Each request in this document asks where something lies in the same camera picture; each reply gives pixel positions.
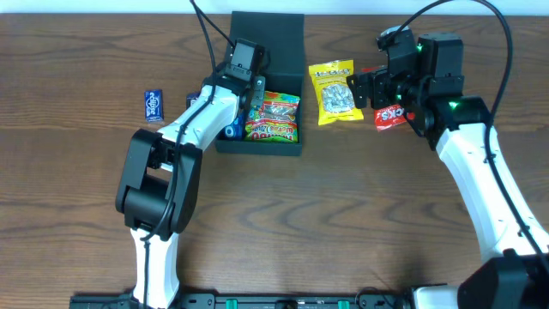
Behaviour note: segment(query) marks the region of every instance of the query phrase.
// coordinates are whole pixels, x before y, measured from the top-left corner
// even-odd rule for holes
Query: yellow snack bag
[[[318,100],[318,125],[336,120],[362,120],[362,111],[354,107],[347,76],[353,73],[353,60],[336,60],[309,66]]]

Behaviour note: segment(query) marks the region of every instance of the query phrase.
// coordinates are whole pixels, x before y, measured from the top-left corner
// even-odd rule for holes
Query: wooden table
[[[385,64],[376,36],[406,16],[306,16],[308,64]],[[227,30],[229,15],[212,19]],[[510,17],[515,62],[497,126],[507,163],[549,227],[549,19]],[[491,104],[504,68],[494,17],[426,16],[417,34],[456,31],[466,93]],[[226,42],[211,33],[217,59]],[[193,15],[0,16],[0,307],[66,307],[118,293],[136,257],[114,197],[143,91],[163,89],[166,122],[210,71]],[[317,125],[307,76],[303,155],[218,154],[202,163],[179,243],[185,286],[220,293],[354,294],[363,286],[459,284],[480,266],[454,180],[407,125]]]

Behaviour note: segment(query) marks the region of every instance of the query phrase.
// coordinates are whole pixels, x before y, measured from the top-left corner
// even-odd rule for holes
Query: red snack bag
[[[374,112],[374,123],[376,124],[377,131],[386,130],[395,125],[405,123],[406,119],[402,116],[403,113],[404,108],[398,104],[376,110]],[[413,117],[413,113],[410,112],[408,118],[413,120]]]

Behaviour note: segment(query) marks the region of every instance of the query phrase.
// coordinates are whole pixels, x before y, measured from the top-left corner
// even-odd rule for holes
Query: colorful candy bag
[[[295,113],[299,97],[265,92],[263,105],[250,109],[246,122],[246,141],[298,142]]]
[[[353,60],[336,60],[309,67],[318,99],[318,125],[336,120],[364,119],[354,106],[353,94],[347,86],[347,76],[353,73]]]

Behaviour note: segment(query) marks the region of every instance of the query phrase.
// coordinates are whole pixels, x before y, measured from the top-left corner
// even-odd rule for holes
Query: open box
[[[298,142],[249,142],[217,139],[221,153],[255,155],[301,155],[303,146],[303,83],[305,77],[304,19],[301,14],[232,12],[231,40],[247,39],[265,47],[270,65],[264,72],[266,90],[301,98],[296,113]],[[231,48],[227,45],[225,60]]]

